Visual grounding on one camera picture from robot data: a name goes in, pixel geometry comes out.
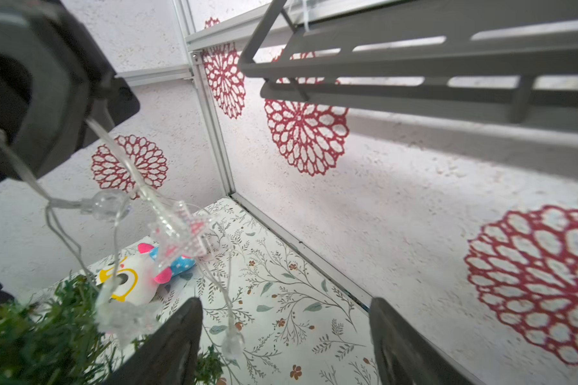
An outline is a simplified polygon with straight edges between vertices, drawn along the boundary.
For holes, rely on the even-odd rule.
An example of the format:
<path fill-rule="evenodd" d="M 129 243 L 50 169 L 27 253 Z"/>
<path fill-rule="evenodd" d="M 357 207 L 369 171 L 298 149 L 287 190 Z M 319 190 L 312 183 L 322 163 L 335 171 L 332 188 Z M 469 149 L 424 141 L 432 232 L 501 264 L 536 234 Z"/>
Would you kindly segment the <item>white pink plush toy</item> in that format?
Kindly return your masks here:
<path fill-rule="evenodd" d="M 113 300 L 136 306 L 150 303 L 160 285 L 167 284 L 174 276 L 191 270 L 196 264 L 195 258 L 182 256 L 158 273 L 155 267 L 157 252 L 157 246 L 140 242 L 132 253 L 120 258 Z"/>

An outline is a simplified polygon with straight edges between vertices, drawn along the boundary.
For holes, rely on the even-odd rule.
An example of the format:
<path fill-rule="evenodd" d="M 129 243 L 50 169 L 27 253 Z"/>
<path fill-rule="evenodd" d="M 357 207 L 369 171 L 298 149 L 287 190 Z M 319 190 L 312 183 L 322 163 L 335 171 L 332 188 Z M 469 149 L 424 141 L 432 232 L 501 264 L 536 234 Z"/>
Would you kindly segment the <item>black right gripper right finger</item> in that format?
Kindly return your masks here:
<path fill-rule="evenodd" d="M 383 298 L 369 308 L 377 370 L 383 384 L 473 384 Z"/>

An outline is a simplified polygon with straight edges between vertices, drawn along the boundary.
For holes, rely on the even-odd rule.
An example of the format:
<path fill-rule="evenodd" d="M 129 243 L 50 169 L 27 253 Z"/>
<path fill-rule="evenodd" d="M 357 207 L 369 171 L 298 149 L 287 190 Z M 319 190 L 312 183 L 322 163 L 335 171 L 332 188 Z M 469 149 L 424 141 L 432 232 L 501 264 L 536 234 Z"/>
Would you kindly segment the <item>grey wall shelf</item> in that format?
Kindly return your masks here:
<path fill-rule="evenodd" d="M 264 99 L 578 132 L 578 90 L 539 89 L 578 76 L 578 1 L 400 1 L 294 27 L 282 56 L 255 54 L 284 3 L 274 1 L 239 70 Z"/>

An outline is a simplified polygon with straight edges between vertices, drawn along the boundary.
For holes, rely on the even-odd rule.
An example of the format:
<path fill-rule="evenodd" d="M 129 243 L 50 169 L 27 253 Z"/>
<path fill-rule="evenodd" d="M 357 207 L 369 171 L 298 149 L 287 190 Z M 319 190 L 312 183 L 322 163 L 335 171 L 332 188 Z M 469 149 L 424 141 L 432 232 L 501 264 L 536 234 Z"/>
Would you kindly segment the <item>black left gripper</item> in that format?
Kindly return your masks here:
<path fill-rule="evenodd" d="M 42 177 L 138 114 L 138 98 L 59 1 L 0 1 L 0 139 Z"/>

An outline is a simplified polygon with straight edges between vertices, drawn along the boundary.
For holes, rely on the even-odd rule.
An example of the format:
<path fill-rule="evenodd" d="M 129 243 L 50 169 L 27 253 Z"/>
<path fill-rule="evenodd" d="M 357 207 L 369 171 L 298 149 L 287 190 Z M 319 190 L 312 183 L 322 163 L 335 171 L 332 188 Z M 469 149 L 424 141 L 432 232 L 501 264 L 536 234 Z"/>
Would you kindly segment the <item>left small green christmas tree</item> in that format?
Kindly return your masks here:
<path fill-rule="evenodd" d="M 38 303 L 16 303 L 0 283 L 0 384 L 104 384 L 128 359 L 94 323 L 97 297 L 77 276 L 61 282 L 41 311 Z M 153 335 L 134 338 L 135 353 Z M 198 350 L 194 384 L 215 384 L 222 375 L 220 354 Z"/>

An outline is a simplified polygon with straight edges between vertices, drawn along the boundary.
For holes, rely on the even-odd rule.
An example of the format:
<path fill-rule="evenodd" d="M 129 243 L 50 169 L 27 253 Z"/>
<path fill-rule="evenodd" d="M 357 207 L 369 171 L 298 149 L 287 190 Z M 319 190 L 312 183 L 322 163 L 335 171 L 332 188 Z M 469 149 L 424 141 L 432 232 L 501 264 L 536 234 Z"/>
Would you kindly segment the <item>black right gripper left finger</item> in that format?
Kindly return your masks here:
<path fill-rule="evenodd" d="M 188 299 L 104 384 L 194 384 L 202 303 Z"/>

